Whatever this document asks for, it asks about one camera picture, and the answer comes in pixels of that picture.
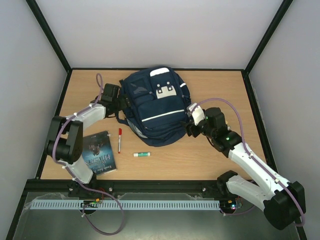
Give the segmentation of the navy blue student backpack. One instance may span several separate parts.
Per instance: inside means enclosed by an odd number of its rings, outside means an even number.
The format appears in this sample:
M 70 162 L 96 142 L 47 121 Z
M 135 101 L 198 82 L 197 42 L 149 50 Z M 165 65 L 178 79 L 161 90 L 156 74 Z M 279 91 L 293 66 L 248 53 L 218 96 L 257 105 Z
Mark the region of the navy blue student backpack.
M 169 66 L 156 66 L 120 80 L 118 97 L 127 97 L 120 124 L 130 129 L 148 146 L 171 145 L 186 134 L 183 126 L 190 118 L 187 107 L 191 94 L 187 84 Z

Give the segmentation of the dark Wuthering Heights book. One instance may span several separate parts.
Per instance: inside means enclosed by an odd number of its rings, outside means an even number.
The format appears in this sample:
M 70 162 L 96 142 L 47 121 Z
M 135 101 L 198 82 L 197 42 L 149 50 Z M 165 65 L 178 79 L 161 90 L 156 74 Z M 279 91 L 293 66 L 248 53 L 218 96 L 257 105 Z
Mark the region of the dark Wuthering Heights book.
M 85 136 L 82 157 L 97 176 L 117 170 L 108 131 Z

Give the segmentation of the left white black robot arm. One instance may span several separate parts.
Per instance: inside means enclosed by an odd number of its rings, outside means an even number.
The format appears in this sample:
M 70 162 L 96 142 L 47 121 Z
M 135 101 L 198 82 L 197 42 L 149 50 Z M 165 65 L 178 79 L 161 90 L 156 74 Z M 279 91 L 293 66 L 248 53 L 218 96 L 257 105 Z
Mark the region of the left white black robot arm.
M 82 157 L 85 129 L 130 106 L 128 97 L 119 96 L 119 91 L 118 85 L 107 83 L 84 109 L 69 116 L 54 116 L 51 120 L 44 153 L 62 165 L 75 182 L 89 184 L 94 176 Z

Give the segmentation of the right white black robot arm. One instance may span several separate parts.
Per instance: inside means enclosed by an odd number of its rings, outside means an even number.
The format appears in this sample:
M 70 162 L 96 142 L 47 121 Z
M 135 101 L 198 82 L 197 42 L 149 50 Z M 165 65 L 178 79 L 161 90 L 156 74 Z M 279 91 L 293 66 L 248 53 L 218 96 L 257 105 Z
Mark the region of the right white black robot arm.
M 218 152 L 239 165 L 252 179 L 245 180 L 232 170 L 223 173 L 217 178 L 218 191 L 222 195 L 244 198 L 260 209 L 278 230 L 283 230 L 297 218 L 304 218 L 303 186 L 297 181 L 290 182 L 261 160 L 242 137 L 230 129 L 220 108 L 203 110 L 194 103 L 187 107 L 187 114 L 192 118 L 184 125 L 187 134 L 206 136 Z

